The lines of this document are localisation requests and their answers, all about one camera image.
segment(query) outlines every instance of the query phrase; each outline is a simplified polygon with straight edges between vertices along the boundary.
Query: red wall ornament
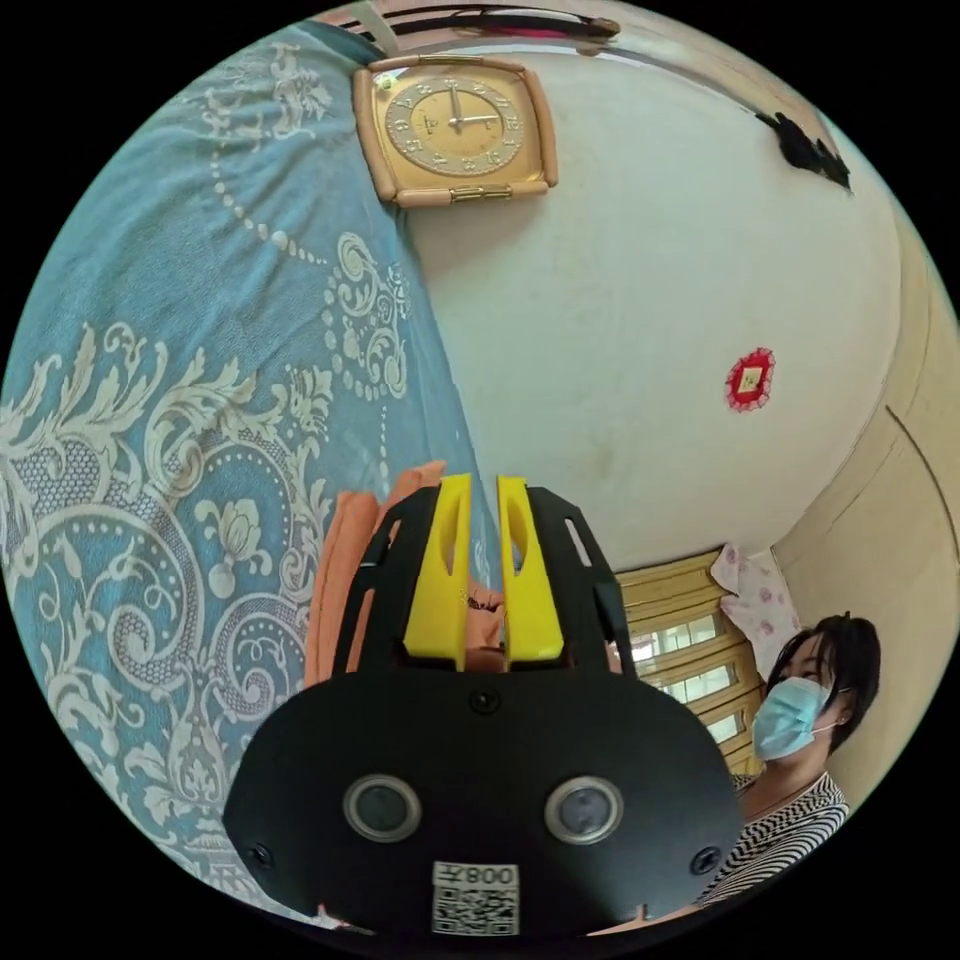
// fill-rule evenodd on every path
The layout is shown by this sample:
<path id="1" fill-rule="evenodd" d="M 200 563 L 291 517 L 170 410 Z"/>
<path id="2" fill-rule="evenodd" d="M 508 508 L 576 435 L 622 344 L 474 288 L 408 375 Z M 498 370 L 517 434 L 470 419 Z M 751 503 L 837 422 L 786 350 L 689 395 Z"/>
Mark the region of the red wall ornament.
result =
<path id="1" fill-rule="evenodd" d="M 737 413 L 758 410 L 770 399 L 770 381 L 777 361 L 773 351 L 759 347 L 741 357 L 727 375 L 727 404 Z"/>

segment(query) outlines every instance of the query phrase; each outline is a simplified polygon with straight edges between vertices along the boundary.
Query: gold clock frame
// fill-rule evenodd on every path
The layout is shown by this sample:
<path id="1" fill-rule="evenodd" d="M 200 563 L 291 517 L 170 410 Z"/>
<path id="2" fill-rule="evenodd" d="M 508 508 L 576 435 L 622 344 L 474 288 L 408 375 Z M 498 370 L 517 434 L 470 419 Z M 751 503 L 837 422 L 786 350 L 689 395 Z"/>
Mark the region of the gold clock frame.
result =
<path id="1" fill-rule="evenodd" d="M 518 180 L 503 184 L 456 187 L 401 187 L 384 155 L 373 108 L 374 78 L 389 70 L 423 66 L 472 66 L 516 74 L 530 98 L 537 119 L 541 176 L 536 180 Z M 353 111 L 357 136 L 370 169 L 377 196 L 385 203 L 401 207 L 443 207 L 462 200 L 500 199 L 542 196 L 559 182 L 557 142 L 553 117 L 537 75 L 523 64 L 491 57 L 445 55 L 409 55 L 377 60 L 353 75 Z"/>

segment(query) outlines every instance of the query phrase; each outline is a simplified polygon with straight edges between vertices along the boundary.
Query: face mask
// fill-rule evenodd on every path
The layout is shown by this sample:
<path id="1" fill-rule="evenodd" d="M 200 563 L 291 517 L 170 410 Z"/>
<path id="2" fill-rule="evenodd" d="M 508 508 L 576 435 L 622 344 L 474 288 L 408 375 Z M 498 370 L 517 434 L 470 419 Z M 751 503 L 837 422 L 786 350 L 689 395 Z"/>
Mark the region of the face mask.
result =
<path id="1" fill-rule="evenodd" d="M 753 752 L 758 760 L 779 760 L 813 743 L 817 717 L 830 698 L 819 683 L 790 677 L 778 683 L 753 718 Z"/>

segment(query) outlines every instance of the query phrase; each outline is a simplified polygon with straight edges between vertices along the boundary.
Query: orange cloth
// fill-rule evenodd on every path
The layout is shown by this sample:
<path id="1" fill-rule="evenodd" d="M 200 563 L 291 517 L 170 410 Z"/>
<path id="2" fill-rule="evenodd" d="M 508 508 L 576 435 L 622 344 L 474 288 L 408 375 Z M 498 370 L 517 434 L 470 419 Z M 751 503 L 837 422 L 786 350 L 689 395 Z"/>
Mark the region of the orange cloth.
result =
<path id="1" fill-rule="evenodd" d="M 323 541 L 317 564 L 313 601 L 307 622 L 306 674 L 304 687 L 329 679 L 340 637 L 343 612 L 353 578 L 360 569 L 360 561 L 370 540 L 377 532 L 387 512 L 401 500 L 422 487 L 437 486 L 446 469 L 442 460 L 434 460 L 402 473 L 383 505 L 372 493 L 341 493 L 330 529 Z M 500 653 L 500 629 L 503 625 L 503 596 L 470 581 L 470 596 L 480 609 L 467 610 L 467 628 L 464 642 L 467 649 L 467 669 L 499 672 L 503 670 Z M 347 671 L 357 669 L 360 648 L 370 615 L 372 593 L 364 598 L 357 619 Z"/>

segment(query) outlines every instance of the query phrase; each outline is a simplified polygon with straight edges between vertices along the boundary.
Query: blue bedsheet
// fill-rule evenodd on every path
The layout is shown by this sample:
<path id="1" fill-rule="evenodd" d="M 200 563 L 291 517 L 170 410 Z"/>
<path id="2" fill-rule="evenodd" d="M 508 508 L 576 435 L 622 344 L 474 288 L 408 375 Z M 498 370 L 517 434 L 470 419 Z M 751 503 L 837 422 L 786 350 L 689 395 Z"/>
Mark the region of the blue bedsheet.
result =
<path id="1" fill-rule="evenodd" d="M 473 573 L 498 579 L 417 262 L 356 137 L 364 56 L 301 24 L 153 116 L 50 251 L 0 409 L 4 577 L 50 709 L 161 850 L 281 914 L 220 813 L 302 685 L 338 492 L 434 458 L 472 473 Z"/>

